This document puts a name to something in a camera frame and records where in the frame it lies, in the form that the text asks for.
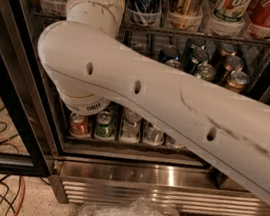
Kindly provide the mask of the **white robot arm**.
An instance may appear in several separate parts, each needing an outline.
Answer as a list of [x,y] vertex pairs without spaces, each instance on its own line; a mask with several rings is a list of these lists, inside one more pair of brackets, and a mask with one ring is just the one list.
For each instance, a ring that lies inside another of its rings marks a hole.
[[38,54],[72,111],[129,108],[270,205],[270,106],[143,57],[117,41],[123,0],[67,0]]

